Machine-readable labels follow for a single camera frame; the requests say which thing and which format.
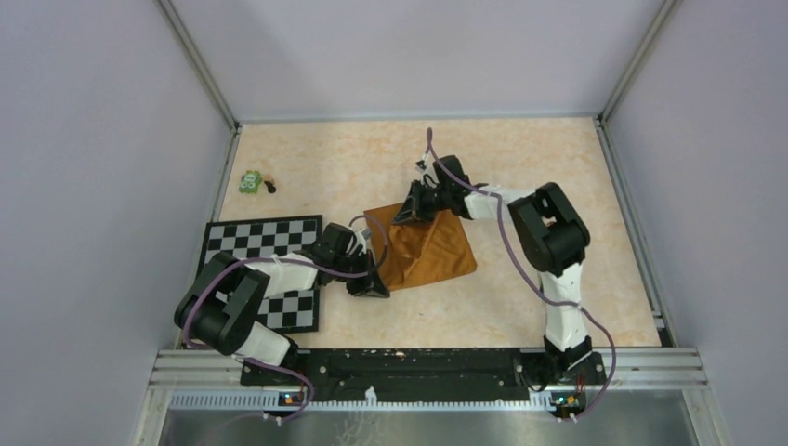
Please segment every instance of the black and white checkered mat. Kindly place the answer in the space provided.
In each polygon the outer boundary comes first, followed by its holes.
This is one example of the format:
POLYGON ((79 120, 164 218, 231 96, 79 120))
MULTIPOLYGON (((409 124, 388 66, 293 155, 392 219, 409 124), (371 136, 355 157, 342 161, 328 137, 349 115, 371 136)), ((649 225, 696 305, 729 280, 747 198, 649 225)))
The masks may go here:
MULTIPOLYGON (((317 240, 321 231, 321 216, 208 223, 200 269, 219 252, 236 258, 284 256, 317 240)), ((221 293, 217 297, 227 299, 221 293)), ((278 333, 316 332, 319 308, 319 290, 284 293, 264 299, 257 320, 278 333)))

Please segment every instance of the green toy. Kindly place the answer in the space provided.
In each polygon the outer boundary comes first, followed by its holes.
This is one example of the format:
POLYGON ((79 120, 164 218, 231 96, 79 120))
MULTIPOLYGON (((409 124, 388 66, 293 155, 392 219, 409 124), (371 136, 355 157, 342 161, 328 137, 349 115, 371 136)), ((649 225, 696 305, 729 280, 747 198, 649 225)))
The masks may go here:
POLYGON ((238 190, 241 193, 257 193, 257 188, 263 182, 263 177, 256 170, 247 170, 241 176, 241 186, 238 190))

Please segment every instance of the white wall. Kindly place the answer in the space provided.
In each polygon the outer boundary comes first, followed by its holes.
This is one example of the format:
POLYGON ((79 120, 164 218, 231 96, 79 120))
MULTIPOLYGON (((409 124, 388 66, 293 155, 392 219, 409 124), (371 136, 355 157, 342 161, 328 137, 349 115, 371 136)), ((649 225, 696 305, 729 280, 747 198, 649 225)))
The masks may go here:
POLYGON ((785 444, 788 4, 684 2, 612 122, 734 444, 785 444))
POLYGON ((0 60, 0 444, 127 444, 229 135, 152 1, 4 2, 0 60))
POLYGON ((596 113, 662 0, 175 0, 241 121, 596 113))

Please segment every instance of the black mounting plate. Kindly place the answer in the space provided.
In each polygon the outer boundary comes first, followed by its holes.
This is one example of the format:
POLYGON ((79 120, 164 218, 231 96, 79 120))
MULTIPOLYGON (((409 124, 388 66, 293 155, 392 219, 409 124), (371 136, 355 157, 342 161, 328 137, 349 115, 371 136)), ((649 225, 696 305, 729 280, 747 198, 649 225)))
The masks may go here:
MULTIPOLYGON (((294 370, 315 386, 315 401, 364 400, 374 387, 378 401, 437 402, 527 400, 529 389, 518 366, 532 368, 549 361, 537 348, 314 348, 299 350, 294 370)), ((583 373, 587 386, 606 379, 601 355, 591 356, 572 369, 583 373)), ((300 386, 291 376, 260 369, 247 362, 242 386, 300 386)), ((538 387, 534 377, 532 387, 538 387)), ((548 384, 560 382, 553 376, 548 384)))

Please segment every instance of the robotic arm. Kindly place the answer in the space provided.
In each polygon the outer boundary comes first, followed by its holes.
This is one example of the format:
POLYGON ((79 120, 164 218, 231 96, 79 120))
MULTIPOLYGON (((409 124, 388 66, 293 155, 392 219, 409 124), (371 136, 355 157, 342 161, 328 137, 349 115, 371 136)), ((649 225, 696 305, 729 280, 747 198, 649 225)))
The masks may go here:
MULTIPOLYGON (((455 156, 441 161, 468 183, 455 156)), ((423 162, 417 165, 423 174, 427 171, 423 162)), ((428 175, 414 181, 393 224, 428 224, 445 209, 466 219, 497 218, 496 199, 462 187, 437 163, 433 168, 437 181, 428 181, 432 179, 428 175)), ((561 188, 555 183, 536 190, 477 187, 504 197, 509 210, 505 219, 514 224, 526 258, 538 271, 545 296, 556 302, 580 303, 584 250, 590 238, 561 188)), ((304 250, 234 270, 217 287, 229 296, 228 302, 217 299, 216 290, 212 291, 194 316, 191 336, 223 355, 239 354, 288 366, 296 360, 297 345, 256 321, 262 299, 286 291, 314 289, 333 280, 345 282, 352 295, 388 297, 388 289, 373 265, 374 256, 366 247, 368 235, 331 223, 320 239, 304 250), (342 279, 316 270, 315 265, 344 273, 369 273, 362 278, 342 279)), ((238 259, 223 253, 208 262, 178 306, 176 325, 183 328, 198 296, 221 271, 236 262, 238 259)), ((592 351, 591 338, 576 307, 548 306, 544 340, 548 357, 560 371, 569 371, 592 351)))
MULTIPOLYGON (((197 308, 190 336, 223 355, 253 357, 271 365, 293 363, 298 345, 256 321, 260 304, 272 295, 311 290, 334 280, 345 282, 351 295, 388 297, 388 289, 376 271, 374 256, 366 247, 369 234, 369 230, 354 232, 331 223, 315 243, 301 251, 235 269, 197 308), (347 279, 317 270, 315 266, 346 274, 367 274, 347 279), (217 291, 229 296, 227 303, 216 297, 217 291)), ((219 253, 205 265, 176 309, 178 327, 184 327, 198 297, 210 282, 238 261, 229 254, 219 253)))
MULTIPOLYGON (((453 155, 440 159, 456 177, 470 184, 460 161, 453 155)), ((424 159, 416 163, 422 181, 411 183, 394 224, 428 224, 442 210, 449 209, 466 219, 497 219, 497 199, 468 190, 433 164, 437 179, 427 174, 424 159)), ((554 302, 580 304, 580 279, 588 229, 571 206, 563 190, 547 183, 537 190, 509 190, 484 184, 484 192, 502 196, 508 208, 505 222, 514 224, 526 258, 537 270, 545 297, 554 302)), ((591 337, 577 307, 547 306, 545 349, 562 371, 570 370, 591 354, 591 337)))

